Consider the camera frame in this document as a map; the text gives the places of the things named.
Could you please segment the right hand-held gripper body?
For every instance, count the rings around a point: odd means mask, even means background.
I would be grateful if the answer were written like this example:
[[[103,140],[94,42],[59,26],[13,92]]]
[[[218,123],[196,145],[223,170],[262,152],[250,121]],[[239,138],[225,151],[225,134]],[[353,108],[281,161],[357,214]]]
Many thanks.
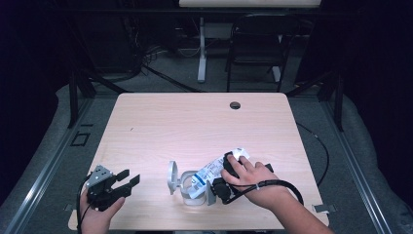
[[[251,190],[259,189],[258,184],[246,185],[245,190],[239,191],[238,185],[228,183],[222,177],[215,178],[213,182],[206,183],[206,203],[211,206],[216,203],[217,199],[221,200],[223,205],[228,205],[244,196]]]

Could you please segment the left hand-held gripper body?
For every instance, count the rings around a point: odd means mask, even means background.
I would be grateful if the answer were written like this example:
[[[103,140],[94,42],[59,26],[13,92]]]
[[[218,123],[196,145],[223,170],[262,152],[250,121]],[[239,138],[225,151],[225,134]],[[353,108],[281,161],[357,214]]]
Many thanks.
[[[131,191],[124,190],[123,185],[113,188],[115,183],[115,174],[107,168],[97,165],[86,182],[88,203],[103,212],[119,198],[131,196]]]

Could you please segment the blue and white milk pouch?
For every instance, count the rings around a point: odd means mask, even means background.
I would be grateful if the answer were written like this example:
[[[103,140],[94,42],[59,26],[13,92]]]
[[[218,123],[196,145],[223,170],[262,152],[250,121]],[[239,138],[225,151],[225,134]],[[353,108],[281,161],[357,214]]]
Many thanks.
[[[233,155],[236,159],[244,156],[249,158],[249,154],[244,148],[235,148],[217,159],[209,162],[203,168],[195,172],[191,177],[191,186],[188,194],[191,199],[195,199],[207,190],[207,182],[213,182],[216,178],[221,177],[221,171],[224,169],[224,160],[228,155]]]

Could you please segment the clear pitcher with grey lid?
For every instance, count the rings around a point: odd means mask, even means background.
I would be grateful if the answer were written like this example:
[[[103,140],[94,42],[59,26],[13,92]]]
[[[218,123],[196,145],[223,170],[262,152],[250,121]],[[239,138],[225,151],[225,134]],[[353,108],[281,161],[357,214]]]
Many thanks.
[[[183,203],[187,206],[200,206],[206,201],[205,193],[201,193],[195,198],[191,198],[189,189],[192,187],[192,176],[196,171],[186,171],[182,174],[178,172],[175,161],[169,162],[168,187],[169,193],[173,194],[176,190],[180,191]]]

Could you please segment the person's left hand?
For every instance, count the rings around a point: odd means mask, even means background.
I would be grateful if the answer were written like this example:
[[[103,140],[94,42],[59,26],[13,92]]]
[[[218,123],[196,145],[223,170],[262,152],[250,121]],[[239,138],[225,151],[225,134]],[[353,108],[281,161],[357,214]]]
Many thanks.
[[[82,234],[108,234],[111,219],[123,207],[125,201],[126,199],[121,197],[104,212],[96,211],[88,203],[88,190],[85,189],[80,198]]]

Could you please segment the person's right hand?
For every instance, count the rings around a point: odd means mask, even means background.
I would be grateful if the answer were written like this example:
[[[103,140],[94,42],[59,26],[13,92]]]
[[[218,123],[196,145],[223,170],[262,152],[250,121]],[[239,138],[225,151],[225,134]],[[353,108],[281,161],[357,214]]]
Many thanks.
[[[282,201],[291,197],[290,192],[278,185],[267,185],[260,187],[259,183],[277,179],[274,173],[271,173],[263,163],[257,162],[252,164],[245,156],[236,159],[229,154],[226,159],[233,168],[237,176],[231,175],[227,170],[223,170],[221,175],[223,179],[239,191],[245,191],[252,187],[251,191],[245,193],[245,197],[253,204],[267,209],[274,210]]]

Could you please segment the black metal stand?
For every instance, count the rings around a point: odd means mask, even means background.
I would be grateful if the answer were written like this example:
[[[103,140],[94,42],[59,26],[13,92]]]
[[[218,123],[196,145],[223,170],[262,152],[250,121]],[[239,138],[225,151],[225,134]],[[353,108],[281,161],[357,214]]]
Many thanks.
[[[286,93],[291,98],[310,89],[315,84],[321,83],[321,88],[317,94],[319,101],[329,101],[334,97],[333,122],[340,132],[343,132],[342,112],[344,97],[344,79],[338,71],[328,71],[314,79],[304,82],[298,88]]]
[[[115,85],[91,70],[84,69],[73,71],[69,77],[70,121],[68,128],[72,128],[79,118],[78,92],[81,92],[85,98],[95,97],[96,90],[92,84],[92,81],[103,85],[118,95],[127,92],[127,90]]]

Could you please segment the white desk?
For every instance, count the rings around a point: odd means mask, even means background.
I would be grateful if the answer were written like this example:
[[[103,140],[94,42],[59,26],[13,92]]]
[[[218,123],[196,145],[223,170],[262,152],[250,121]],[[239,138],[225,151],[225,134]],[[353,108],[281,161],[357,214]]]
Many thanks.
[[[185,10],[313,10],[322,0],[178,0],[179,7]],[[207,75],[206,39],[228,39],[231,24],[225,21],[226,15],[218,19],[199,17],[200,58],[198,82],[204,83]]]

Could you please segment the black folding chair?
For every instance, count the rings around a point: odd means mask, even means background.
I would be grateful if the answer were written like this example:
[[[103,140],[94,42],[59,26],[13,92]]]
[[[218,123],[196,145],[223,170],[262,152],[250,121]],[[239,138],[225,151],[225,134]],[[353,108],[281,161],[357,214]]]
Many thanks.
[[[281,90],[286,63],[293,39],[301,23],[293,15],[248,14],[238,18],[232,25],[229,52],[225,71],[226,91],[232,83],[232,66],[267,66],[269,71],[278,67]]]

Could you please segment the metal floor rail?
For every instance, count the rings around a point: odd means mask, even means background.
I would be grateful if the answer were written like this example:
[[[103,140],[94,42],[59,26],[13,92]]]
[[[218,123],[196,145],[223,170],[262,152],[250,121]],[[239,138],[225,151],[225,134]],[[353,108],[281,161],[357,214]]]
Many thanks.
[[[358,194],[376,229],[376,232],[378,234],[394,234],[383,214],[376,196],[374,195],[370,185],[368,184],[368,181],[366,180],[365,174],[358,163],[355,153],[351,148],[345,133],[339,130],[334,121],[332,107],[327,101],[322,101],[320,103],[320,106],[327,118],[327,122],[331,126],[332,131],[340,142],[340,145],[344,151],[344,158],[347,167],[357,188]]]
[[[79,119],[66,127],[61,105],[31,162],[6,204],[0,207],[0,234],[76,234],[68,227],[79,186],[89,172],[101,122],[95,99],[81,102]]]

